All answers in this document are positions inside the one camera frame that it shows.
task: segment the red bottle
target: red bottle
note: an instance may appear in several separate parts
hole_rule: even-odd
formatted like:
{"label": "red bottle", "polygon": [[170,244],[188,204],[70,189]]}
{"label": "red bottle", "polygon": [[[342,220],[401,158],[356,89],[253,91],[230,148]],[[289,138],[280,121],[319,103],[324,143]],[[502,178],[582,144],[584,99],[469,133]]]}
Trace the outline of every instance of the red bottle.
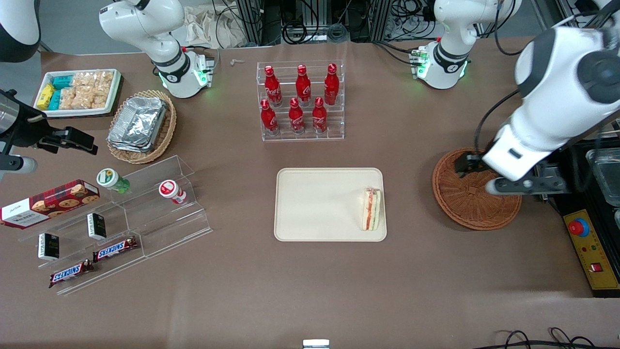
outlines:
{"label": "red bottle", "polygon": [[323,98],[317,97],[314,100],[314,110],[312,110],[312,126],[318,134],[327,131],[327,110],[323,106]]}
{"label": "red bottle", "polygon": [[275,111],[273,111],[273,109],[269,106],[269,101],[263,99],[260,102],[260,107],[263,109],[260,111],[260,118],[263,120],[265,133],[268,136],[278,135],[280,133],[280,128],[278,127],[278,122],[275,119]]}
{"label": "red bottle", "polygon": [[288,117],[291,119],[291,128],[296,135],[302,135],[306,131],[304,125],[304,112],[299,107],[297,98],[291,98],[291,109],[288,111]]}
{"label": "red bottle", "polygon": [[302,107],[308,107],[310,100],[312,99],[312,93],[310,91],[310,79],[306,75],[306,66],[297,66],[297,81],[295,81],[295,88],[297,89],[297,97],[299,98],[299,105]]}
{"label": "red bottle", "polygon": [[273,67],[268,65],[265,67],[265,90],[267,91],[267,98],[277,108],[282,105],[282,90],[280,89],[280,82],[278,78],[273,74]]}
{"label": "red bottle", "polygon": [[340,88],[340,80],[336,75],[336,65],[330,63],[327,66],[327,76],[325,77],[325,103],[333,106],[338,98],[338,89]]}

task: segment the cookie box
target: cookie box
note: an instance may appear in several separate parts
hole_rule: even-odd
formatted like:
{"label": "cookie box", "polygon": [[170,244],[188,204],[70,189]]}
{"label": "cookie box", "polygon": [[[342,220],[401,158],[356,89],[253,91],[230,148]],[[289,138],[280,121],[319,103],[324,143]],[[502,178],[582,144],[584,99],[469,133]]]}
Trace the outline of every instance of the cookie box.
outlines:
{"label": "cookie box", "polygon": [[97,187],[81,179],[2,208],[0,224],[26,229],[99,200]]}

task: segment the foil container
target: foil container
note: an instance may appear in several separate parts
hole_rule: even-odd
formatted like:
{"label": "foil container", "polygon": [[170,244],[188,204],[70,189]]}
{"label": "foil container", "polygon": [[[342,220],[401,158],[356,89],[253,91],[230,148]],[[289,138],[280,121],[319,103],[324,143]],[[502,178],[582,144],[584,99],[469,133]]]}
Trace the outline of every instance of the foil container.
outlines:
{"label": "foil container", "polygon": [[116,149],[150,152],[155,146],[166,109],[166,102],[156,97],[130,98],[110,130],[108,142]]}

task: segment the bottle cap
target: bottle cap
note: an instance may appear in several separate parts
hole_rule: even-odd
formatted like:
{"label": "bottle cap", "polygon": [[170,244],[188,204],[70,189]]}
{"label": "bottle cap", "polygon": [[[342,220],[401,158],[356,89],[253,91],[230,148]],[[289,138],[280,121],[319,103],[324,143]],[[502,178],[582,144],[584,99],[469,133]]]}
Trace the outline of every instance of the bottle cap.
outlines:
{"label": "bottle cap", "polygon": [[118,173],[111,168],[104,168],[97,175],[97,184],[104,188],[111,188],[118,182]]}
{"label": "bottle cap", "polygon": [[166,199],[175,197],[178,191],[179,185],[171,179],[167,179],[159,185],[159,193]]}

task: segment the brown wicker basket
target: brown wicker basket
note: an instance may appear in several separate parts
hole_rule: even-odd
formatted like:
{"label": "brown wicker basket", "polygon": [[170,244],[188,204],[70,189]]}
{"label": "brown wicker basket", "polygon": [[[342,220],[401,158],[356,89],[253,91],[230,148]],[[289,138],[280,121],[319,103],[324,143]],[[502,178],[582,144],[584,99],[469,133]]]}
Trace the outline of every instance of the brown wicker basket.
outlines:
{"label": "brown wicker basket", "polygon": [[454,171],[454,161],[473,148],[457,149],[444,155],[433,171],[433,194],[441,209],[458,224],[474,230],[494,230],[508,225],[521,208],[521,196],[496,196],[485,185],[497,174],[474,172],[463,178]]}
{"label": "brown wicker basket", "polygon": [[[172,104],[170,97],[160,91],[142,91],[134,94],[132,97],[158,97],[168,104],[168,109],[166,110],[166,114],[164,116],[165,119],[159,129],[159,135],[157,135],[155,146],[153,147],[153,150],[148,153],[129,152],[127,150],[116,149],[110,144],[110,142],[108,142],[108,148],[110,149],[112,155],[119,160],[134,164],[149,163],[159,158],[164,153],[168,145],[170,145],[174,128],[177,125],[177,112],[174,109],[174,105]],[[112,119],[112,123],[110,124],[110,130],[116,123],[120,111],[123,109],[128,100],[129,98],[126,99],[120,107],[118,107],[116,113],[114,114],[114,119]]]}

